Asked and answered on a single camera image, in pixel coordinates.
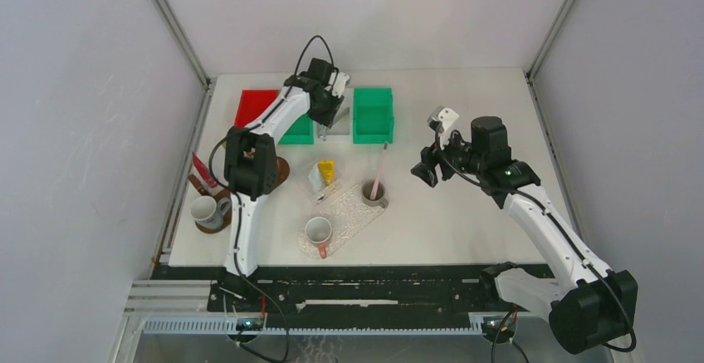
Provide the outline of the pink toothbrush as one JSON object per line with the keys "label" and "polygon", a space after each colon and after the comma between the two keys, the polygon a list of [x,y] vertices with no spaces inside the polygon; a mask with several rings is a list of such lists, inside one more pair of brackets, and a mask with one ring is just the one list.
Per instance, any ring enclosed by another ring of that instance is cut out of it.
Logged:
{"label": "pink toothbrush", "polygon": [[376,200],[376,199],[377,199],[378,190],[379,190],[379,184],[380,184],[381,176],[382,176],[382,173],[383,173],[384,159],[385,159],[385,156],[386,156],[388,147],[389,147],[389,142],[385,142],[385,143],[384,143],[384,146],[383,146],[383,149],[382,149],[382,153],[381,153],[381,155],[380,155],[379,167],[378,167],[378,169],[377,169],[376,176],[375,176],[375,178],[374,178],[373,187],[372,187],[371,192],[370,192],[370,195],[369,195],[369,198],[370,198],[371,200]]}

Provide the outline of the grey ceramic mug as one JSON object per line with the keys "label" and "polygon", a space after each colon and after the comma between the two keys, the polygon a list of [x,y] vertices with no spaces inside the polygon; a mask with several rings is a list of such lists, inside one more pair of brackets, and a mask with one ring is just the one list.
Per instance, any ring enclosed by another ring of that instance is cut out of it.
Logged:
{"label": "grey ceramic mug", "polygon": [[387,208],[389,200],[383,183],[368,180],[362,183],[361,195],[364,204],[370,207]]}

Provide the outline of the yellow toothpaste tube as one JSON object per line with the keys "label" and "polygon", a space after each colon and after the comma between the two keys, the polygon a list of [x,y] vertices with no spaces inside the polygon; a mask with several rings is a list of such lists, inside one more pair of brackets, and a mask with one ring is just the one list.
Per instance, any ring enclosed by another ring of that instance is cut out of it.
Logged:
{"label": "yellow toothpaste tube", "polygon": [[332,159],[320,160],[317,163],[317,166],[318,166],[318,170],[320,171],[321,178],[323,179],[324,185],[325,186],[332,185],[337,179],[337,176],[335,174],[335,171],[336,171],[335,161]]}

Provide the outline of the white toothpaste tube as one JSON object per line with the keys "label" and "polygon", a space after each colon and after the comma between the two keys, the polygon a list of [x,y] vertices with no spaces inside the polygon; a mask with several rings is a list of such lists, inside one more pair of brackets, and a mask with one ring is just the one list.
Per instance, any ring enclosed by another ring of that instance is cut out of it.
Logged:
{"label": "white toothpaste tube", "polygon": [[308,181],[313,200],[317,203],[324,200],[325,189],[327,188],[327,186],[324,185],[323,179],[320,175],[320,171],[318,170],[317,163],[314,163],[312,165],[312,168],[308,174]]}

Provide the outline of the red toothpaste tube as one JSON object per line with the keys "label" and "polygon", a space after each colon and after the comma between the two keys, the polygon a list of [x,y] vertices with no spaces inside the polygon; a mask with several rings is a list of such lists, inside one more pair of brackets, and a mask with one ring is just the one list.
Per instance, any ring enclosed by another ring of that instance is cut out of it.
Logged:
{"label": "red toothpaste tube", "polygon": [[194,153],[191,153],[193,167],[198,174],[198,177],[203,181],[209,189],[217,189],[218,183],[210,175],[207,165]]}

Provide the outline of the clear holder with wooden ends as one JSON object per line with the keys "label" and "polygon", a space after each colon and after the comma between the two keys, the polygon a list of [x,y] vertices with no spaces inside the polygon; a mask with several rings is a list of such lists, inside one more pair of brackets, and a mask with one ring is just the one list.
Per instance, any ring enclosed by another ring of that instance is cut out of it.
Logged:
{"label": "clear holder with wooden ends", "polygon": [[202,196],[212,196],[217,194],[217,190],[209,187],[202,179],[200,179],[196,174],[188,175],[188,182],[193,186],[193,188]]}

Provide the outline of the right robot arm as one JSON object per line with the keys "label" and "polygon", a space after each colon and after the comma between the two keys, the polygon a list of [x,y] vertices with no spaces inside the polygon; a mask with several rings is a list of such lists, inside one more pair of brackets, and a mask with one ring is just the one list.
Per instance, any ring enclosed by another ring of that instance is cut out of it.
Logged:
{"label": "right robot arm", "polygon": [[458,119],[443,107],[429,116],[434,141],[421,150],[411,173],[430,187],[454,175],[479,187],[523,229],[556,280],[540,280],[511,262],[489,267],[479,289],[483,305],[500,310],[511,303],[534,313],[573,355],[596,346],[634,351],[638,283],[633,275],[615,272],[562,218],[535,171],[513,158],[501,118],[474,119],[470,140],[457,130]]}

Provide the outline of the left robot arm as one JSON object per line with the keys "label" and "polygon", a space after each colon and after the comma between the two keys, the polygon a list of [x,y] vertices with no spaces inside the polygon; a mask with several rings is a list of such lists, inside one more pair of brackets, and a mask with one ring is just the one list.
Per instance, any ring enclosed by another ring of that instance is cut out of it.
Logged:
{"label": "left robot arm", "polygon": [[258,267],[256,229],[263,205],[279,185],[276,147],[303,115],[330,127],[344,101],[350,76],[332,63],[313,58],[307,70],[286,78],[276,99],[253,121],[226,136],[223,175],[232,196],[232,250],[226,269],[240,277]]}

